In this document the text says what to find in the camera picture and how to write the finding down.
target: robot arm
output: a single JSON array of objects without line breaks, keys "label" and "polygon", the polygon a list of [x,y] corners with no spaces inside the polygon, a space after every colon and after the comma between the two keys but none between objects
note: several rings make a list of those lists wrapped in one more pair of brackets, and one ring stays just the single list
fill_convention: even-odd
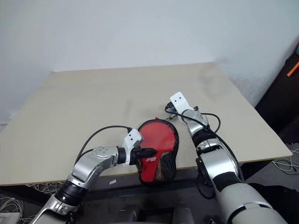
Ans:
[{"label": "robot arm", "polygon": [[154,149],[141,149],[142,136],[132,129],[124,139],[122,147],[96,147],[76,162],[72,171],[55,195],[52,195],[32,224],[71,223],[90,187],[97,177],[110,167],[125,163],[135,164],[140,158],[152,156]]},{"label": "robot arm", "polygon": [[286,224],[286,221],[238,175],[238,162],[227,144],[207,126],[199,111],[189,106],[181,92],[166,107],[187,124],[196,147],[199,171],[208,176],[228,224]]}]

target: white wall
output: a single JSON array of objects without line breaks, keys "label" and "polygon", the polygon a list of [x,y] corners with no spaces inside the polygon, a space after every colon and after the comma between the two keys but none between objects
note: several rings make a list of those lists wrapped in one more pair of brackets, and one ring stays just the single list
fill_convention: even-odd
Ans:
[{"label": "white wall", "polygon": [[298,9],[298,0],[0,0],[0,122],[54,70],[213,61],[256,105],[298,40]]}]

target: orange object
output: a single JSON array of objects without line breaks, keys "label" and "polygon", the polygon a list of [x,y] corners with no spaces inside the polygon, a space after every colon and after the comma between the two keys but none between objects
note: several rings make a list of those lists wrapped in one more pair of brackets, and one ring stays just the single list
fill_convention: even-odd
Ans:
[{"label": "orange object", "polygon": [[295,66],[289,71],[288,74],[286,74],[288,77],[290,77],[294,71],[299,67],[299,62],[297,62],[297,64],[295,64]]}]

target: table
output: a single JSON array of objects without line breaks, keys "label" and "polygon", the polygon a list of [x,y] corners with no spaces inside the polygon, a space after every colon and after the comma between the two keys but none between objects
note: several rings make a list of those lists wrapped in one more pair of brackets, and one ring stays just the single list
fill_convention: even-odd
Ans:
[{"label": "table", "polygon": [[[191,106],[221,119],[219,135],[239,162],[290,156],[291,152],[234,84],[213,63],[52,73],[0,135],[0,185],[64,180],[77,153],[96,130],[108,125],[138,128],[159,117],[169,97],[181,91]],[[208,118],[212,129],[214,118]],[[172,121],[180,145],[177,167],[196,166],[186,125]],[[121,146],[124,130],[97,135],[86,149]],[[102,175],[135,173],[118,165]]]}]

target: small white object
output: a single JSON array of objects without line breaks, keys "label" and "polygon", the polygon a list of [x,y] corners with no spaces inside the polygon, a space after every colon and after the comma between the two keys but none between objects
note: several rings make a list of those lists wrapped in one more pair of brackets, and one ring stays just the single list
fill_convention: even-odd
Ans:
[{"label": "small white object", "polygon": [[141,134],[137,129],[132,129],[130,133],[125,137],[122,147],[126,151],[126,163],[124,165],[130,164],[131,151],[135,146],[138,146],[143,141]]},{"label": "small white object", "polygon": [[19,212],[0,213],[0,224],[16,224],[20,218]]},{"label": "small white object", "polygon": [[189,106],[188,101],[181,92],[177,92],[176,94],[172,95],[170,97],[170,101],[179,114],[182,114],[182,112],[184,112],[185,110],[194,110]]},{"label": "small white object", "polygon": [[116,180],[112,180],[109,182],[109,185],[116,183]]}]

